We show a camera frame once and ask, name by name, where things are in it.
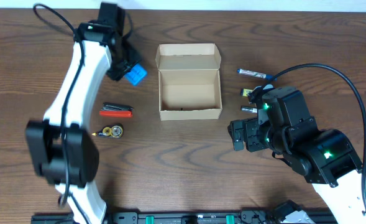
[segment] cardboard box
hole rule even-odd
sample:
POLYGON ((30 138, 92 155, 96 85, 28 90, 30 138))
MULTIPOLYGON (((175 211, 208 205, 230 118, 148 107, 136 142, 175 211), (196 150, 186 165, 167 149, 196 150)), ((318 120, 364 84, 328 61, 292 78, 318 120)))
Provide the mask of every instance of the cardboard box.
POLYGON ((216 44, 161 44, 155 60, 161 121, 219 118, 221 56, 216 44))

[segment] wooden table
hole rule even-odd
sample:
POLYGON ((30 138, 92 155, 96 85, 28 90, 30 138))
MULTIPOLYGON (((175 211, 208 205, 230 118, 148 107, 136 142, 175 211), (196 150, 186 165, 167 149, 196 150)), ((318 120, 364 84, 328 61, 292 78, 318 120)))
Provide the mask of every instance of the wooden table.
MULTIPOLYGON (((97 10, 59 10, 77 27, 97 10)), ((63 25, 47 12, 40 13, 63 25)), ((247 68, 275 74, 293 65, 327 63, 347 74, 366 105, 366 14, 312 12, 129 11, 132 44, 148 76, 139 86, 104 78, 90 131, 116 121, 98 115, 104 101, 131 105, 119 120, 120 140, 94 138, 100 151, 98 189, 115 208, 140 211, 271 208, 286 199, 305 207, 325 203, 302 176, 270 150, 234 152, 227 125, 240 112, 241 88, 262 80, 236 74, 247 68), (222 54, 223 111, 218 120, 160 121, 158 44, 216 43, 222 54)), ((41 119, 70 65, 73 41, 39 21, 30 9, 0 9, 0 223, 28 223, 57 208, 58 193, 35 176, 24 137, 29 119, 41 119)), ((362 157, 360 110, 346 83, 330 72, 306 69, 281 77, 298 87, 321 129, 343 131, 362 157)))

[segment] yellow battery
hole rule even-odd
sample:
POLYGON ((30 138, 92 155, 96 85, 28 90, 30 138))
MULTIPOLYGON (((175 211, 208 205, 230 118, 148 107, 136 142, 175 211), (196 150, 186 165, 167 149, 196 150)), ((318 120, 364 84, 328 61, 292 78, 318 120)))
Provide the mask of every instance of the yellow battery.
POLYGON ((253 90, 250 90, 250 89, 241 89, 240 90, 240 95, 241 96, 249 96, 249 93, 252 93, 253 90))

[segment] green clip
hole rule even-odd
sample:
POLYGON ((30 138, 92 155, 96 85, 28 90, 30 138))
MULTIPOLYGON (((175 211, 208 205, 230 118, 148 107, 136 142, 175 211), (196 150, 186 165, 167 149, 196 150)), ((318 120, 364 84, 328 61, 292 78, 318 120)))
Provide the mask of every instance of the green clip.
POLYGON ((145 224, 154 224, 154 223, 155 222, 154 222, 154 218, 153 217, 145 217, 145 224))
POLYGON ((235 224, 233 215, 226 215, 227 224, 235 224))

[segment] green light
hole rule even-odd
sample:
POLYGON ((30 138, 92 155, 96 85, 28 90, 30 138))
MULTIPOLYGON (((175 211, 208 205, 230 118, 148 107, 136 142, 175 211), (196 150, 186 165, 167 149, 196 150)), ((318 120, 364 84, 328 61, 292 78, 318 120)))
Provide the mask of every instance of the green light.
POLYGON ((328 158, 332 157, 333 155, 330 152, 325 152, 324 156, 326 159, 328 159, 328 158))

